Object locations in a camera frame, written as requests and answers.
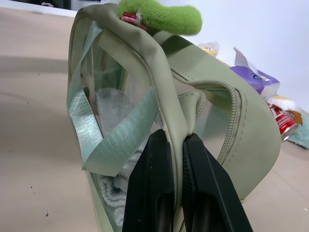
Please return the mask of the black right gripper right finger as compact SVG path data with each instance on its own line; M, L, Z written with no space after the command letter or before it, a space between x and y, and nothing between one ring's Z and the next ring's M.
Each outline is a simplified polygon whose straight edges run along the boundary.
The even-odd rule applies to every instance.
M224 168L197 134L183 142L186 232L247 232L247 216Z

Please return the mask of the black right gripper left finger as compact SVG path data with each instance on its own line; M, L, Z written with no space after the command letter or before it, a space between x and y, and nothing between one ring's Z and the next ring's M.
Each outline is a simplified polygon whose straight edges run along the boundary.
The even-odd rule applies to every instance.
M172 232L174 192L170 144L157 130L130 175L122 232Z

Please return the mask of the green pouch with clear window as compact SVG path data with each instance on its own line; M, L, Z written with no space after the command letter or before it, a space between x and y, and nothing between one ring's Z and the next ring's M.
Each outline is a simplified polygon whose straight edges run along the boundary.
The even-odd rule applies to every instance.
M121 91L134 105L107 136L100 128L97 103L97 92L103 88ZM171 150L172 232L186 232L182 206L186 137L199 136L228 173L241 203L274 166L281 147L274 116L244 79L184 35L143 30L122 21L114 3L87 6L75 16L67 110L99 232L122 232L123 226L115 224L97 175L117 176L156 131L164 131Z

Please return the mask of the white towel inside pouch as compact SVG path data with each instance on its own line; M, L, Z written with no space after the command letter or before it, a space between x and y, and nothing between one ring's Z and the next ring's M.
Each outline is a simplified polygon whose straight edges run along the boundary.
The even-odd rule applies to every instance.
M103 88L97 92L98 114L102 132L107 136L134 108L130 98L114 88ZM98 183L104 202L112 208L113 219L118 227L122 227L129 177L139 160L146 140L126 162L115 177L98 174Z

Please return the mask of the red crushed soda can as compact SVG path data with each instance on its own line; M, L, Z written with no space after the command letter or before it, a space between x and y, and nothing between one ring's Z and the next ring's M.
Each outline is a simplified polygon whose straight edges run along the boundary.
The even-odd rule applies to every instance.
M280 107L266 102L271 113L275 117L280 134L281 142L286 141L298 128L298 124L290 118Z

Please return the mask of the light teal cloth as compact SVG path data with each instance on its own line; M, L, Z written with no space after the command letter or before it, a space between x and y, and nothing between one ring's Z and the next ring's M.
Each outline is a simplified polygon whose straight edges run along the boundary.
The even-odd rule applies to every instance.
M298 126L295 133L288 138L288 141L308 150L309 149L309 124L303 123L303 125Z

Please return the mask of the white and yellow crumpled wrapper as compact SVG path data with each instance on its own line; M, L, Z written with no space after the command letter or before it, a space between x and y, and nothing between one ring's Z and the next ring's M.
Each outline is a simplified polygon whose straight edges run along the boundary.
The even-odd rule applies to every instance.
M288 117L293 119L296 124L303 125L301 109L295 101L287 97L274 95L272 98L268 99L267 102L283 111Z

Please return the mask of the purple tissue pack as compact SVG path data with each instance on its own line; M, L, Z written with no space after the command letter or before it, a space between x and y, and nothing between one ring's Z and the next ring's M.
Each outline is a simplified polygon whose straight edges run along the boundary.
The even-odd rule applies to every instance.
M273 97L280 87L280 82L276 78L258 70L236 47L233 49L236 53L235 62L230 69L243 78L265 100Z

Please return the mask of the clear yellow snack wrapper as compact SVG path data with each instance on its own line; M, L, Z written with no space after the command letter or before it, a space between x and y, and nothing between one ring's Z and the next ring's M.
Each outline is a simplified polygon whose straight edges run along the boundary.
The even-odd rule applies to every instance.
M219 52L219 44L217 41L200 43L198 44L198 47L213 57L217 57Z

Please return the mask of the green plush keychain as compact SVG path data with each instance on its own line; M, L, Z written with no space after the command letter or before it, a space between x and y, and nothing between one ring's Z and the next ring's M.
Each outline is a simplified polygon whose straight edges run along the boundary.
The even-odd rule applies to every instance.
M121 0L118 16L143 30L151 28L176 35L196 35L203 23L197 8L190 5L165 6L157 0Z

